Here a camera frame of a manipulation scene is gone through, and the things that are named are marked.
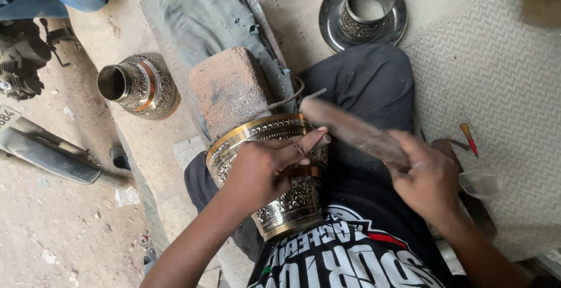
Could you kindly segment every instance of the wooden block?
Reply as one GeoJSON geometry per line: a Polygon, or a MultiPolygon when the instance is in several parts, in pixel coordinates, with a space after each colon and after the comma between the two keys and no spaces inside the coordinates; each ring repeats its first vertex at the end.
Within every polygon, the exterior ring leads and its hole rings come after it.
{"type": "Polygon", "coordinates": [[[561,26],[561,0],[522,0],[522,18],[539,26],[561,26]]]}
{"type": "Polygon", "coordinates": [[[226,49],[200,62],[191,70],[189,83],[212,141],[271,104],[259,64],[246,48],[226,49]]]}

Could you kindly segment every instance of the engraved metal cup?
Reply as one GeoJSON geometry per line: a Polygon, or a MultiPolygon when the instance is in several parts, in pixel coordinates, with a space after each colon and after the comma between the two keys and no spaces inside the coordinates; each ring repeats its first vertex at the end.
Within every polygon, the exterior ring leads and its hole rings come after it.
{"type": "MultiPolygon", "coordinates": [[[[312,124],[298,113],[263,117],[237,127],[208,152],[207,167],[214,183],[218,188],[224,185],[243,141],[287,139],[312,130],[312,124]]],[[[327,147],[312,151],[310,160],[310,165],[294,167],[286,193],[251,216],[265,241],[280,240],[323,221],[318,192],[321,171],[327,166],[327,147]]]]}
{"type": "Polygon", "coordinates": [[[168,117],[181,100],[164,59],[157,53],[135,54],[103,67],[98,90],[103,98],[150,120],[168,117]]]}
{"type": "Polygon", "coordinates": [[[396,0],[345,0],[339,26],[353,39],[372,39],[378,24],[393,9],[396,0]]]}

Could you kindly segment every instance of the black t-shirt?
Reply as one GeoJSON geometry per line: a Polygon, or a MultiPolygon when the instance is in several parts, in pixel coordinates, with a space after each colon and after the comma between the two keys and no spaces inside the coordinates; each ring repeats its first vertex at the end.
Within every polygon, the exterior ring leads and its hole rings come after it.
{"type": "Polygon", "coordinates": [[[382,180],[324,183],[325,221],[266,244],[248,287],[452,287],[426,223],[382,180]]]}

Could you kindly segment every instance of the engraved brass vase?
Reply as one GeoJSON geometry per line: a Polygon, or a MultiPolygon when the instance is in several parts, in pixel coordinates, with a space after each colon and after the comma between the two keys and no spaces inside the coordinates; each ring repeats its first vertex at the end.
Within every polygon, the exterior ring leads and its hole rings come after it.
{"type": "MultiPolygon", "coordinates": [[[[224,185],[243,141],[287,139],[312,130],[312,124],[298,113],[267,116],[237,127],[209,150],[207,167],[214,183],[218,188],[224,185]]],[[[327,166],[327,147],[312,151],[310,160],[310,165],[294,167],[286,193],[251,216],[265,241],[280,240],[323,221],[319,187],[321,171],[327,166]]]]}
{"type": "Polygon", "coordinates": [[[157,53],[135,54],[103,67],[98,90],[103,98],[150,120],[168,117],[181,100],[164,59],[157,53]]]}

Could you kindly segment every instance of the kick start lever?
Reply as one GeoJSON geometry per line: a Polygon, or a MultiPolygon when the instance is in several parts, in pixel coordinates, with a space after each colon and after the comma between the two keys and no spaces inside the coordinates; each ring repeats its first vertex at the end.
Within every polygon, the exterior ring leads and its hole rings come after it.
{"type": "Polygon", "coordinates": [[[60,61],[60,57],[57,54],[57,48],[53,45],[53,40],[51,38],[51,34],[49,33],[49,28],[47,27],[47,21],[46,18],[40,18],[39,22],[41,22],[41,24],[45,27],[45,32],[46,32],[46,44],[49,46],[49,49],[54,53],[54,55],[57,57],[58,62],[60,63],[60,66],[63,68],[66,68],[70,65],[70,63],[62,63],[62,61],[60,61]]]}

